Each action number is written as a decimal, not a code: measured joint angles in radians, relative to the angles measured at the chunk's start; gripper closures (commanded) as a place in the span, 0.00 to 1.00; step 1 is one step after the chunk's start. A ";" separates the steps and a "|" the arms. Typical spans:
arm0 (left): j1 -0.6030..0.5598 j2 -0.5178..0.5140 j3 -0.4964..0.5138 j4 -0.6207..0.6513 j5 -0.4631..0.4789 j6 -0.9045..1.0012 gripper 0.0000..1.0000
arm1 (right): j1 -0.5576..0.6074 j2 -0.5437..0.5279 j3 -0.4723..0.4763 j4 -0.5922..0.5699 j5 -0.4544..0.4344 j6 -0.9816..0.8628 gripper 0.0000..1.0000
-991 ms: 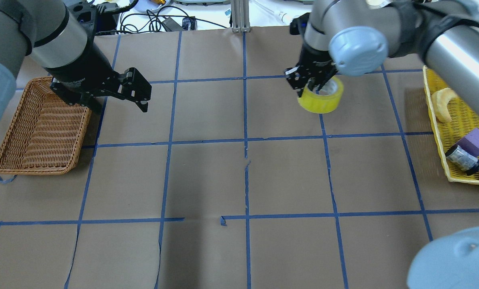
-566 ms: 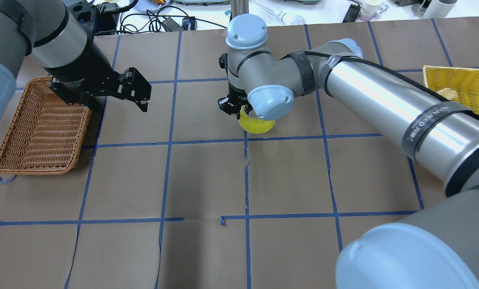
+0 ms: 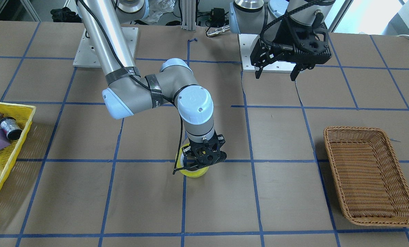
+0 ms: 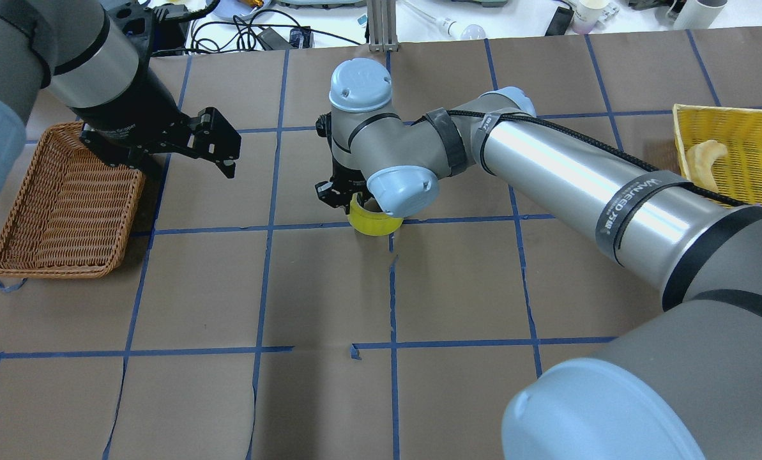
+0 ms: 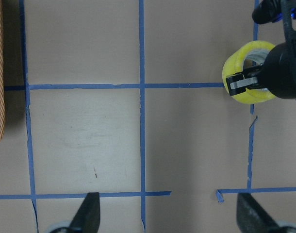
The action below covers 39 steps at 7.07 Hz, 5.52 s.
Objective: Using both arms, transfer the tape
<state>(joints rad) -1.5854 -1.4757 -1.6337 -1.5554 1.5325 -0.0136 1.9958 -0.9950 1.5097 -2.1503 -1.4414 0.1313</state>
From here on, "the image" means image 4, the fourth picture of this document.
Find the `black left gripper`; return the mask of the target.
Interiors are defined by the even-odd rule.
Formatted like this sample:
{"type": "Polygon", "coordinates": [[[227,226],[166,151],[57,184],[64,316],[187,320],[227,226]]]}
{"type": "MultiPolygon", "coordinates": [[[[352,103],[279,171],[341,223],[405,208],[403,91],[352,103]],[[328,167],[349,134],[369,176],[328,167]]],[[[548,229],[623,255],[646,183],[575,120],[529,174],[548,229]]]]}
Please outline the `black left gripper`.
{"type": "Polygon", "coordinates": [[[182,112],[153,70],[139,70],[112,101],[75,107],[87,125],[82,139],[108,166],[139,169],[147,180],[161,180],[164,167],[155,153],[178,153],[217,166],[228,180],[236,175],[241,136],[215,107],[196,116],[182,112]]]}

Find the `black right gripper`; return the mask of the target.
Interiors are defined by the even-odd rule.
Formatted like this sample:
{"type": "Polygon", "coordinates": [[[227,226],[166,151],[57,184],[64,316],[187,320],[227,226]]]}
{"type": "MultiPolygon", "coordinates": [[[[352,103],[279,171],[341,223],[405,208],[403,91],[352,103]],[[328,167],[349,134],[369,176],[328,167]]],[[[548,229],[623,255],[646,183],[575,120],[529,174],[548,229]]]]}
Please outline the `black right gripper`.
{"type": "Polygon", "coordinates": [[[358,204],[370,199],[367,181],[360,170],[347,168],[332,160],[332,175],[328,181],[316,183],[316,196],[331,208],[351,209],[355,196],[358,204]]]}

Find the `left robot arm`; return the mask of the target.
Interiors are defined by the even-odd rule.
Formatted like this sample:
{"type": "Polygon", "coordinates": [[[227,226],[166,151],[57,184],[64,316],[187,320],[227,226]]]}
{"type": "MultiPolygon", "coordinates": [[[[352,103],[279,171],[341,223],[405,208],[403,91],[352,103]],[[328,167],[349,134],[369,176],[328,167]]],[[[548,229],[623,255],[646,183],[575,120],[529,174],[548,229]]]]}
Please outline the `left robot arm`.
{"type": "Polygon", "coordinates": [[[215,9],[127,1],[0,1],[0,192],[27,140],[37,95],[49,90],[82,120],[80,140],[109,168],[161,174],[157,153],[217,166],[231,180],[241,137],[214,107],[182,113],[150,60],[177,53],[189,21],[215,9]]]}

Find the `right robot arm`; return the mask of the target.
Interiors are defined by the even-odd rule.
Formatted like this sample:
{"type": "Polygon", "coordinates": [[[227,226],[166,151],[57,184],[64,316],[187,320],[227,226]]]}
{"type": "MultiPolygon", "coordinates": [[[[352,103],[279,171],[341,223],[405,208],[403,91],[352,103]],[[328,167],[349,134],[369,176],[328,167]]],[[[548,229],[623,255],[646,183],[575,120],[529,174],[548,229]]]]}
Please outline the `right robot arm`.
{"type": "Polygon", "coordinates": [[[702,189],[536,117],[515,87],[405,125],[392,76],[367,58],[332,72],[331,180],[406,218],[438,181],[479,165],[659,290],[663,312],[589,357],[557,364],[507,405],[506,459],[762,459],[762,207],[702,189]]]}

